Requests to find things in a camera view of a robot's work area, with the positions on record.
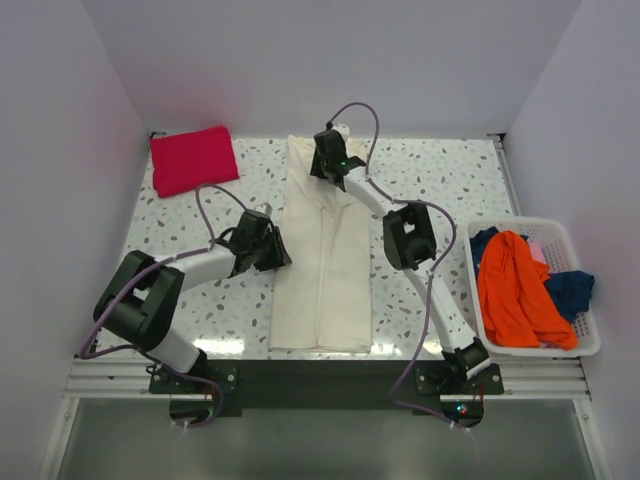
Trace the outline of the cream white t shirt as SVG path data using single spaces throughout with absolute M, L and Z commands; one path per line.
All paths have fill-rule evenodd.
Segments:
M 369 209 L 311 176 L 311 140 L 291 136 L 276 273 L 272 350 L 367 353 L 372 344 Z

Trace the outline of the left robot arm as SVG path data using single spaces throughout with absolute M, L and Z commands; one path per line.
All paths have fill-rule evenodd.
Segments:
M 169 256 L 140 250 L 125 255 L 93 313 L 95 325 L 172 369 L 173 382 L 185 392 L 207 380 L 206 355 L 173 327 L 180 295 L 213 280 L 250 269 L 277 270 L 291 264 L 279 228 L 269 215 L 246 210 L 227 234 L 205 247 Z

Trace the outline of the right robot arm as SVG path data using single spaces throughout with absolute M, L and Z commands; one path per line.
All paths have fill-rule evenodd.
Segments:
M 420 200 L 400 200 L 376 185 L 364 160 L 347 153 L 348 129 L 327 124 L 314 135 L 310 174 L 362 202 L 382 221 L 383 249 L 389 264 L 411 282 L 425 304 L 427 319 L 435 327 L 444 357 L 445 379 L 459 393 L 469 392 L 490 366 L 489 354 L 457 307 L 436 270 L 448 254 L 437 246 L 431 209 Z

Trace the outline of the folded red t shirt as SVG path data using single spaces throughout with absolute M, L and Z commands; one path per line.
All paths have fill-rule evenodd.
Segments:
M 150 153 L 152 184 L 160 198 L 240 177 L 231 134 L 225 126 L 152 138 Z

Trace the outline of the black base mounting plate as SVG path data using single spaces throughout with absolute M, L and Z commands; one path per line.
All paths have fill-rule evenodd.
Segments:
M 505 389 L 497 364 L 458 380 L 443 360 L 210 360 L 207 383 L 149 366 L 149 391 L 169 399 L 174 420 L 201 421 L 210 413 L 239 417 L 258 410 L 444 411 L 466 425 L 478 423 L 484 400 Z

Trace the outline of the pink garment in basket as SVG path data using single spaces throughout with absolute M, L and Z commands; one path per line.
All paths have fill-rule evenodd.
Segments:
M 542 264 L 546 263 L 546 259 L 540 243 L 531 241 L 528 243 L 532 258 Z

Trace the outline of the orange t shirt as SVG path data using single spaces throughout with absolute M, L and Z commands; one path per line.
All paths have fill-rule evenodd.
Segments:
M 556 308 L 545 282 L 549 267 L 535 260 L 529 244 L 513 231 L 489 240 L 477 276 L 479 303 L 487 338 L 505 348 L 562 350 L 578 346 L 569 322 Z

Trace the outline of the white plastic laundry basket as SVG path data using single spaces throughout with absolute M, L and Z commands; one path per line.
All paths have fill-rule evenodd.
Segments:
M 486 349 L 492 354 L 532 358 L 577 358 L 595 355 L 601 348 L 601 339 L 591 311 L 579 313 L 572 323 L 578 339 L 577 347 L 572 350 L 551 347 L 509 348 L 499 346 L 487 338 L 472 259 L 471 238 L 479 231 L 490 227 L 496 227 L 499 231 L 510 230 L 539 243 L 551 273 L 581 270 L 566 229 L 554 220 L 524 216 L 487 216 L 468 220 L 460 228 L 459 236 L 465 248 L 476 329 Z

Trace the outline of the navy blue t shirt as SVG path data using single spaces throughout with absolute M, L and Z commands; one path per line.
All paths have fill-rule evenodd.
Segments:
M 498 233 L 499 230 L 491 226 L 470 238 L 475 278 L 478 278 L 480 263 L 489 241 Z M 544 284 L 556 309 L 570 324 L 574 323 L 579 314 L 589 310 L 595 284 L 593 275 L 580 270 L 551 273 Z

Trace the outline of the aluminium table frame rail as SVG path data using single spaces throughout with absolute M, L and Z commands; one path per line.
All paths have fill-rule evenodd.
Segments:
M 233 143 L 241 177 L 226 193 L 204 191 L 202 198 L 216 230 L 233 225 L 240 205 L 273 206 L 280 217 L 285 198 L 285 138 L 239 138 Z M 519 212 L 500 141 L 382 139 L 375 151 L 377 180 L 411 198 L 429 197 L 444 206 L 460 226 Z M 380 227 L 372 222 L 371 285 L 373 343 L 364 353 L 273 351 L 269 347 L 274 277 L 247 272 L 215 280 L 179 299 L 175 328 L 212 359 L 238 366 L 264 362 L 269 367 L 405 366 L 414 352 L 425 360 L 440 356 L 435 333 L 422 336 L 421 301 L 409 281 L 395 272 L 382 253 Z M 161 200 L 144 178 L 125 246 L 149 253 L 193 248 L 207 238 L 191 195 Z M 495 355 L 507 399 L 585 399 L 589 390 L 581 362 L 557 357 Z

